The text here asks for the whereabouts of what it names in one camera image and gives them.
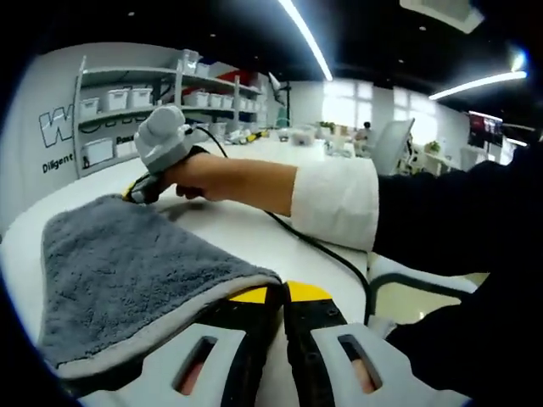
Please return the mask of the person's right hand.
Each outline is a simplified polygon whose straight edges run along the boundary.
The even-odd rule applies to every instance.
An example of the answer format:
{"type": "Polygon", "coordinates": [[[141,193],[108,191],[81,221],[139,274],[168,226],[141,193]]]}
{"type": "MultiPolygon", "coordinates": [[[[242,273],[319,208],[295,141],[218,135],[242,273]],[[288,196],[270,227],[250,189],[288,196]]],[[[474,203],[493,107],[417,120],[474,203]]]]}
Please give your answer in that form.
{"type": "Polygon", "coordinates": [[[172,165],[161,177],[160,188],[176,187],[176,195],[206,198],[210,201],[233,197],[236,186],[236,161],[208,152],[199,152],[172,165]]]}

